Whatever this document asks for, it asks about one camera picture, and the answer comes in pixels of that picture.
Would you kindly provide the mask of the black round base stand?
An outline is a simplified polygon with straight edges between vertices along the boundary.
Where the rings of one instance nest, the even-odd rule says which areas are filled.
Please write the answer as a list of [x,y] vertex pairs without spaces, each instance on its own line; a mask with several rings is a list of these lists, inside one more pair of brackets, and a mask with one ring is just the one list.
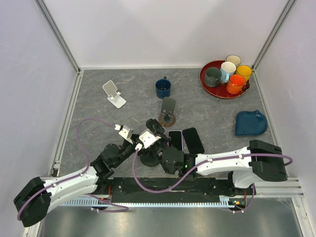
[[148,167],[154,167],[159,165],[159,159],[156,152],[152,148],[142,149],[138,152],[140,161],[143,165]]

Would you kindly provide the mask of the phone with lilac case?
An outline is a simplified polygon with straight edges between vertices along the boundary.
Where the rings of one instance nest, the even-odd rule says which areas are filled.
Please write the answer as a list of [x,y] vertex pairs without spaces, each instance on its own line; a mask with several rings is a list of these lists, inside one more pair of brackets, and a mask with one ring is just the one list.
[[171,139],[168,143],[169,147],[173,146],[179,151],[184,150],[183,134],[181,130],[170,130],[168,131],[167,136]]

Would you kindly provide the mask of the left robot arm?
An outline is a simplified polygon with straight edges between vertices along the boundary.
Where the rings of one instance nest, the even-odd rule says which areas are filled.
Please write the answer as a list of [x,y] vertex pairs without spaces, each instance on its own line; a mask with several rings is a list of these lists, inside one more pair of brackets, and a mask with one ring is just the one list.
[[108,190],[108,178],[113,169],[121,165],[135,151],[138,134],[132,134],[131,142],[122,145],[108,144],[100,155],[85,168],[59,178],[31,179],[13,202],[18,211],[17,219],[24,227],[41,221],[54,208],[80,195]]

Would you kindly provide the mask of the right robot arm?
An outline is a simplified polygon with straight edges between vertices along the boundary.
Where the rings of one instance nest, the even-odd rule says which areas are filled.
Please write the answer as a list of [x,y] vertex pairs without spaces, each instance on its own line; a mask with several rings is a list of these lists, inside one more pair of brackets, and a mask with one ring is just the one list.
[[153,193],[171,191],[193,171],[201,176],[229,171],[232,177],[226,182],[226,188],[229,193],[235,195],[259,181],[286,181],[285,167],[292,163],[293,159],[283,155],[280,147],[261,140],[251,140],[248,146],[235,151],[212,155],[197,154],[195,165],[179,181],[171,187]]

